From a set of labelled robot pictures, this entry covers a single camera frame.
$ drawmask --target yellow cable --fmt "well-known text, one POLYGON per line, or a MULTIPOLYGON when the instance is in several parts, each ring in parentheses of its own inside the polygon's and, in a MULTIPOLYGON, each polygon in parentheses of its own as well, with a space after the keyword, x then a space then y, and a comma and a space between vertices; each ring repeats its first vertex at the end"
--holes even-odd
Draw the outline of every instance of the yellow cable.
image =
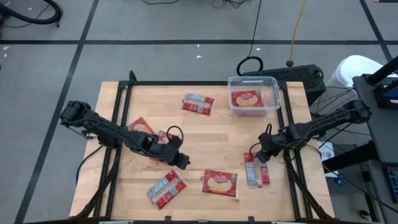
POLYGON ((291 46, 291 48, 290 48, 290 59, 289 59, 290 61, 292 60, 292 57, 293 57, 294 39, 296 38, 297 27, 298 27, 299 24, 300 24, 301 17, 303 16, 306 3, 307 3, 307 0, 304 0, 304 4, 303 4, 303 7, 301 8, 300 15, 298 16, 298 20, 297 20, 297 23, 296 23, 296 27, 294 28, 293 39, 292 39, 292 46, 291 46))

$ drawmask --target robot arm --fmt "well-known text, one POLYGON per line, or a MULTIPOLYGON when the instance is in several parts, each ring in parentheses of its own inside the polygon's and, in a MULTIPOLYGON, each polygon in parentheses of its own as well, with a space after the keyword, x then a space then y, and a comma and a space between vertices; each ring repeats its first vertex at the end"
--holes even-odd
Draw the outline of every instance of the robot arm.
POLYGON ((133 152, 147 157, 154 157, 170 166, 185 169, 190 163, 189 156, 179 153, 182 140, 173 137, 167 144, 158 144, 158 136, 141 131, 128 131, 91 110, 89 104, 69 101, 62 112, 61 124, 76 128, 84 127, 98 136, 98 141, 106 147, 117 147, 122 142, 133 152))
POLYGON ((271 134, 271 129, 259 136, 261 150, 256 157, 261 162, 267 162, 271 156, 277 156, 284 149, 303 147, 312 136, 325 133, 344 123, 361 124, 370 119, 369 107, 362 101, 353 100, 330 114, 326 114, 307 123, 291 124, 271 134))

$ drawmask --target black keyboard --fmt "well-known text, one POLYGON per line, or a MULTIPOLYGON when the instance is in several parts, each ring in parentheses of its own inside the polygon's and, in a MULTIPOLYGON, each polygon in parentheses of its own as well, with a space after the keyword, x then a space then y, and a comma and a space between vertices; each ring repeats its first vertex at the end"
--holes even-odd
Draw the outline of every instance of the black keyboard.
POLYGON ((384 173, 386 174, 392 201, 398 203, 398 166, 385 166, 384 173))

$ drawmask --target wooden tabletop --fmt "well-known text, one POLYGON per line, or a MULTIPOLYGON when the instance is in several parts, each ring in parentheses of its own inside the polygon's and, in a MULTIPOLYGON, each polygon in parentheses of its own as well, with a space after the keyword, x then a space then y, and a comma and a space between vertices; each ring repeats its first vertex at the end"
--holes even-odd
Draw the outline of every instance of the wooden tabletop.
MULTIPOLYGON (((96 112, 111 119, 117 82, 102 83, 96 112)), ((302 83, 288 83, 294 121, 310 120, 302 83)), ((250 189, 246 182, 244 152, 258 142, 258 135, 272 123, 272 132, 279 128, 276 111, 266 116, 233 118, 229 115, 227 86, 133 86, 127 124, 143 117, 157 133, 169 126, 180 126, 184 143, 180 152, 190 156, 186 170, 156 164, 147 157, 131 152, 123 146, 118 181, 113 204, 113 220, 248 220, 292 221, 294 213, 282 153, 267 163, 271 184, 261 189, 250 189), (197 93, 216 99, 211 116, 181 110, 181 100, 186 93, 197 93), (187 182, 183 189, 163 209, 151 204, 146 192, 168 171, 176 170, 187 182), (205 169, 238 174, 238 197, 203 193, 199 191, 200 178, 205 169)), ((285 115, 282 93, 282 107, 285 115)), ((317 148, 314 140, 309 145, 317 148)), ((89 140, 85 156, 98 147, 96 139, 89 140)), ((309 191, 325 211, 334 216, 320 156, 317 152, 301 150, 303 168, 309 191)), ((104 150, 87 160, 80 172, 70 215, 76 215, 87 204, 98 188, 104 150)), ((305 216, 302 194, 297 189, 302 217, 305 216)), ((101 214, 104 214, 108 193, 104 194, 101 214)))

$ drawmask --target table leg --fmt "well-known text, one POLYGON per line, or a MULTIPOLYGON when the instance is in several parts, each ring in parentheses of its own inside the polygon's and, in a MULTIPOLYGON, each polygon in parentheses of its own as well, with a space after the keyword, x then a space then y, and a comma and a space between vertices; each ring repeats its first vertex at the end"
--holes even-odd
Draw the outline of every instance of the table leg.
POLYGON ((357 147, 356 149, 340 154, 339 156, 327 159, 323 161, 322 164, 331 171, 335 171, 344 167, 359 164, 360 162, 366 162, 370 159, 379 159, 372 141, 369 141, 367 144, 357 147))

